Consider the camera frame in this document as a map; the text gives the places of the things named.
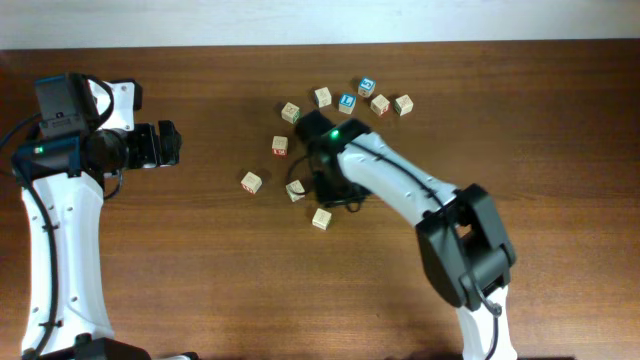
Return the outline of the wooden block blue H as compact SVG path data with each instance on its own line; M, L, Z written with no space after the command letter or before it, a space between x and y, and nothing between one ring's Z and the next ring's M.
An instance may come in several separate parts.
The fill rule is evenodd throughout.
M312 218L312 225L326 230L331 222L332 214L329 211L318 208Z

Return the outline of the wooden block pineapple K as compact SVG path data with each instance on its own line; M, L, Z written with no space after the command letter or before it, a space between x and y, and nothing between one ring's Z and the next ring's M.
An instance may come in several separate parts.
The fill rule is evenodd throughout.
M306 195L306 191L300 180L295 180L285 187L286 192L290 198L290 200L295 203L296 201L302 199Z

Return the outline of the wooden block red letter side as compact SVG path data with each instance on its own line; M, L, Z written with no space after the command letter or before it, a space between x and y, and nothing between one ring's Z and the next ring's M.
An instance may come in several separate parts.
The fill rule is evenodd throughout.
M286 136L273 137L272 153L280 157L284 157L288 154L288 138Z

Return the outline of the wooden block red trim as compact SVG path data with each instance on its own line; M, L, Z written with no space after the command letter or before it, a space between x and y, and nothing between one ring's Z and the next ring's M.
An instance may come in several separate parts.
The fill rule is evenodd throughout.
M253 172L247 172L241 180L242 188L252 195L255 195L259 191L262 184L262 179Z

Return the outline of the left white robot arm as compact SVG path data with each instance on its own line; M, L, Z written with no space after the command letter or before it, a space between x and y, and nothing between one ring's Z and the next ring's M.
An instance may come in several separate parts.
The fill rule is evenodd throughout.
M143 88L64 73L35 83L39 113L10 163L22 191L31 246L24 359L146 359L116 340L102 287L101 210L109 178L175 166L182 138L173 122L138 124Z

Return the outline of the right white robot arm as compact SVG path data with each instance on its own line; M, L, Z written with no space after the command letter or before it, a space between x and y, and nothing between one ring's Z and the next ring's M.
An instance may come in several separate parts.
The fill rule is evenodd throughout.
M516 358L506 311L516 252L490 195L427 174L356 119L335 125L313 112L295 133L322 206L356 212L375 195L414 228L427 279L456 311L463 358Z

